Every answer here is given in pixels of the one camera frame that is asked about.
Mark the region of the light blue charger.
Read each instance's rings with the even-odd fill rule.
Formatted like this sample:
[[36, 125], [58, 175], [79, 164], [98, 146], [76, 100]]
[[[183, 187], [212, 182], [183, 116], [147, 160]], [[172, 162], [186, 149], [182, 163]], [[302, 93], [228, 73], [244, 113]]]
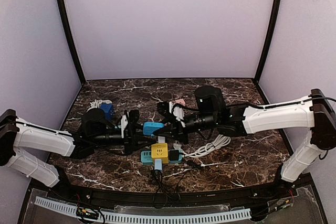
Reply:
[[155, 159], [154, 160], [154, 170], [162, 172], [163, 171], [163, 161], [162, 159]]

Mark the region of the black power adapter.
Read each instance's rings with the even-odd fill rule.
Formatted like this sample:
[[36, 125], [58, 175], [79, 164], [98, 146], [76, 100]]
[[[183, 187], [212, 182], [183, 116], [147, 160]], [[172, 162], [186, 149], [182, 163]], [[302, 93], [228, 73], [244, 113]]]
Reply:
[[179, 150], [169, 150], [169, 161], [178, 161], [180, 157]]

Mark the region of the yellow cube socket adapter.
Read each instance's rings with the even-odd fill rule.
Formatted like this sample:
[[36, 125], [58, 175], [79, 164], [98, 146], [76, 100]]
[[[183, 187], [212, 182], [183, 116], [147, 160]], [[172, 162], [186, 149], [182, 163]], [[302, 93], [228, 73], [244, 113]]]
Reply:
[[156, 143], [151, 145], [151, 158], [162, 159], [163, 164], [167, 164], [169, 162], [169, 150], [167, 143]]

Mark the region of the blue square socket adapter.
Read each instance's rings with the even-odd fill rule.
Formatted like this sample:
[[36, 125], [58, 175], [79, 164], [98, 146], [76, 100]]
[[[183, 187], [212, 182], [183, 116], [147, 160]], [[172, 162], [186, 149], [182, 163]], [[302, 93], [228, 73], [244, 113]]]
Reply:
[[163, 123], [160, 122], [145, 122], [143, 124], [143, 135], [145, 136], [154, 136], [154, 132], [158, 129], [164, 127]]

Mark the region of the white usb charger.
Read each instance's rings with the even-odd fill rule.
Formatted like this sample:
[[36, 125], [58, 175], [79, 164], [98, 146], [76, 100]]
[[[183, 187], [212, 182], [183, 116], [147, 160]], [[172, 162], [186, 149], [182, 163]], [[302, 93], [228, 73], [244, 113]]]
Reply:
[[165, 137], [163, 136], [158, 136], [158, 143], [165, 143]]

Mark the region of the teal power strip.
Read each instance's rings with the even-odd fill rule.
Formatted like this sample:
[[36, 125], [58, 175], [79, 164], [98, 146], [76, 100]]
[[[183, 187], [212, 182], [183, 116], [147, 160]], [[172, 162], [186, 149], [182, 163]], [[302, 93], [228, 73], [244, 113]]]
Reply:
[[160, 159], [163, 164], [181, 164], [182, 154], [179, 150], [168, 150], [163, 156], [152, 156], [151, 151], [141, 152], [141, 163], [143, 165], [154, 165], [154, 161]]

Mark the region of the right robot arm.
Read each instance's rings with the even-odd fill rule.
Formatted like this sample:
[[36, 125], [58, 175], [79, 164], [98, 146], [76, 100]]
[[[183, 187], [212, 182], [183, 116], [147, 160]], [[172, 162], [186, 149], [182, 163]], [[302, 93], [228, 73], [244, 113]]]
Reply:
[[199, 87], [194, 95], [197, 109], [185, 117], [174, 114], [182, 105], [170, 107], [166, 102], [159, 103], [158, 112], [164, 116], [164, 126], [153, 135], [185, 143], [190, 133], [203, 130], [217, 129], [223, 136], [241, 137], [267, 130], [305, 127], [308, 135], [278, 168], [275, 183], [283, 186], [294, 183], [319, 155], [335, 148], [335, 111], [329, 103], [332, 98], [325, 97], [319, 89], [300, 99], [266, 105], [226, 105], [221, 89], [213, 86]]

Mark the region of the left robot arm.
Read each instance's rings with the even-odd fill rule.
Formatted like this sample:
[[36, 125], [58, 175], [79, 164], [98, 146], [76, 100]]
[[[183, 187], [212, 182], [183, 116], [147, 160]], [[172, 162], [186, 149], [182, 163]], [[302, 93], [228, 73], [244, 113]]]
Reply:
[[56, 153], [64, 157], [84, 159], [94, 154], [96, 148], [123, 146], [123, 155], [130, 155], [154, 143], [142, 134], [138, 123], [139, 112], [125, 112], [119, 120], [120, 127], [106, 119], [102, 109], [94, 108], [85, 113], [76, 132], [57, 131], [32, 124], [8, 109], [1, 114], [1, 166], [13, 168], [26, 177], [53, 188], [67, 183], [62, 168], [47, 164], [24, 149], [32, 148]]

